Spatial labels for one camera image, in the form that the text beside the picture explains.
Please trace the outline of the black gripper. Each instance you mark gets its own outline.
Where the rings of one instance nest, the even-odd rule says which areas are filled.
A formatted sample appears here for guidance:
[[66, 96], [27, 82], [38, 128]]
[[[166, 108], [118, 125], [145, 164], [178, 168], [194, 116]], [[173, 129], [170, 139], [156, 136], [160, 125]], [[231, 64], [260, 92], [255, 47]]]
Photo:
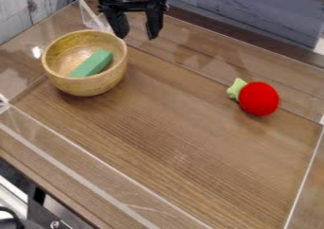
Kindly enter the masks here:
[[126, 12], [134, 11], [146, 12], [149, 39], [153, 40], [158, 37], [164, 27], [164, 11], [169, 9], [168, 0], [98, 0], [98, 2], [99, 10], [121, 39], [125, 39], [130, 30]]

